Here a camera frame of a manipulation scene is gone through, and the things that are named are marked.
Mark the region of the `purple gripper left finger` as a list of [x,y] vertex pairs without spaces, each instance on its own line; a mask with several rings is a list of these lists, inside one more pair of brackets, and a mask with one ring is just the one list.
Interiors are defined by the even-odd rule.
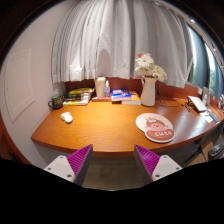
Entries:
[[45,171],[82,186],[92,156],[93,145],[90,144],[69,156],[59,155],[45,168]]

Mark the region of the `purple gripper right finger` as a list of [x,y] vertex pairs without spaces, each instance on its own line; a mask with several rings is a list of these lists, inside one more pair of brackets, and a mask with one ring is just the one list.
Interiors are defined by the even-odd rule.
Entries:
[[134,157],[145,185],[182,169],[168,155],[159,156],[137,144],[134,145]]

